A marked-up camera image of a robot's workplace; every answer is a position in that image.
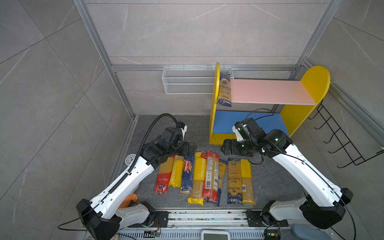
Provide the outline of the yellow end spaghetti bag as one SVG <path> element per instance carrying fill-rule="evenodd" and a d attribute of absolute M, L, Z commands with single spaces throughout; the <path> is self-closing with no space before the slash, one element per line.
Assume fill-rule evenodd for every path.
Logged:
<path fill-rule="evenodd" d="M 243 204 L 256 205 L 251 163 L 246 159 L 241 159 L 241 177 L 242 177 L 242 193 Z"/>

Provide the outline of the dark blue end spaghetti bag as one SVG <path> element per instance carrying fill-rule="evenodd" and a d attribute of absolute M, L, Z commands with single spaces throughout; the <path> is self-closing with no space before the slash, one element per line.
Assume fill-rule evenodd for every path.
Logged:
<path fill-rule="evenodd" d="M 228 158 L 228 204 L 243 204 L 240 159 Z"/>

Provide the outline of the blue Sankara spaghetti bag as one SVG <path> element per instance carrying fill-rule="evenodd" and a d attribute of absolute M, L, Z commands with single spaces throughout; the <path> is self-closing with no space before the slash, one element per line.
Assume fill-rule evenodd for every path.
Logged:
<path fill-rule="evenodd" d="M 230 74 L 220 73 L 217 104 L 224 107 L 232 106 Z"/>

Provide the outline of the red label spaghetti bag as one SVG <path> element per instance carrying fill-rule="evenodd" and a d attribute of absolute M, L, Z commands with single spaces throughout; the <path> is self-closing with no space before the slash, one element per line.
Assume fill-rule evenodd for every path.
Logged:
<path fill-rule="evenodd" d="M 204 183 L 203 198 L 207 201 L 217 203 L 219 188 L 219 155 L 207 153 L 207 169 Z"/>

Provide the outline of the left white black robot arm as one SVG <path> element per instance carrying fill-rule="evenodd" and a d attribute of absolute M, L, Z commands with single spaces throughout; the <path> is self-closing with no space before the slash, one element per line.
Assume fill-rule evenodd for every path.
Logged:
<path fill-rule="evenodd" d="M 167 127 L 162 135 L 145 143 L 133 162 L 101 193 L 76 205 L 83 226 L 95 240 L 109 240 L 120 229 L 153 221 L 155 210 L 146 202 L 119 209 L 140 182 L 169 157 L 180 155 L 188 146 L 184 142 L 187 126 Z"/>

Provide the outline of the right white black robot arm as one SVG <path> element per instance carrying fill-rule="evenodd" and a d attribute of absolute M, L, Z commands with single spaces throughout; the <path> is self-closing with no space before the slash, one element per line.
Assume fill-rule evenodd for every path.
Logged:
<path fill-rule="evenodd" d="M 265 133 L 253 118 L 237 122 L 232 130 L 236 138 L 224 140 L 221 146 L 225 155 L 252 157 L 259 153 L 267 156 L 284 167 L 307 192 L 298 200 L 269 201 L 261 212 L 265 225 L 306 220 L 319 229 L 328 229 L 349 211 L 347 204 L 353 198 L 352 191 L 327 179 L 283 131 L 274 129 Z"/>

